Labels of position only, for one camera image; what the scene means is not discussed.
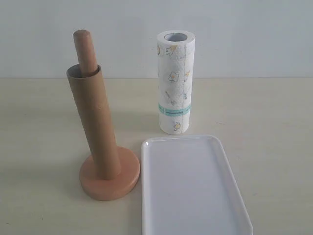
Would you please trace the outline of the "printed white paper towel roll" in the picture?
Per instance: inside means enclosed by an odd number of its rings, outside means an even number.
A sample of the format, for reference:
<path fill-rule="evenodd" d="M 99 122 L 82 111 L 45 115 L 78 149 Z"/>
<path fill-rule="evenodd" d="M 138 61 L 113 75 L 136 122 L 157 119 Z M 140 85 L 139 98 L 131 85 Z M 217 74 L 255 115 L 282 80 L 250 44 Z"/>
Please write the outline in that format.
<path fill-rule="evenodd" d="M 157 36 L 159 125 L 168 134 L 189 127 L 193 84 L 195 35 L 170 30 Z"/>

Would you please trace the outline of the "brown cardboard tube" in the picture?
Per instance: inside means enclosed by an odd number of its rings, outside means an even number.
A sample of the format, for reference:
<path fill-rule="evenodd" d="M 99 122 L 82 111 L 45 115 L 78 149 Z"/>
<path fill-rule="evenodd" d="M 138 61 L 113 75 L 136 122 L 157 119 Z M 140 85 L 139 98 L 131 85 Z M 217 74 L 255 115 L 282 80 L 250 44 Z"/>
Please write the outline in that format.
<path fill-rule="evenodd" d="M 79 65 L 67 70 L 67 78 L 89 144 L 96 174 L 103 180 L 121 172 L 101 67 L 83 77 Z"/>

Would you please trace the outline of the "white rectangular plastic tray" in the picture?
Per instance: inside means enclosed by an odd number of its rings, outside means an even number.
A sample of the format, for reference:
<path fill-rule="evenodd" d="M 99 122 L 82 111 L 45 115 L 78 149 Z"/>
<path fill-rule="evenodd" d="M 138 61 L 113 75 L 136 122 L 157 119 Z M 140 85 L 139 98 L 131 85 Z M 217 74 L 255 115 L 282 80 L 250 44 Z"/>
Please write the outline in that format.
<path fill-rule="evenodd" d="M 253 226 L 221 141 L 150 138 L 141 147 L 144 235 L 251 235 Z"/>

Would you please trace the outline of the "wooden paper towel holder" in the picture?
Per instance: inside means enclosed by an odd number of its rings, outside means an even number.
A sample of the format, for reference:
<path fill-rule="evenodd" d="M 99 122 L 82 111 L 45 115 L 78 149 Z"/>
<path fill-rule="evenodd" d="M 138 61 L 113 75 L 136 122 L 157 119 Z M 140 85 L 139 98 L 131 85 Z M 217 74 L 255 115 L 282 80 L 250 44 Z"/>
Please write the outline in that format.
<path fill-rule="evenodd" d="M 91 33 L 85 29 L 77 30 L 73 39 L 82 76 L 90 76 L 97 70 L 97 66 L 100 66 L 96 60 Z M 136 185 L 140 174 L 138 157 L 133 151 L 122 146 L 117 145 L 117 151 L 121 172 L 114 179 L 103 180 L 97 176 L 92 154 L 82 164 L 79 180 L 83 191 L 91 198 L 101 201 L 118 199 Z"/>

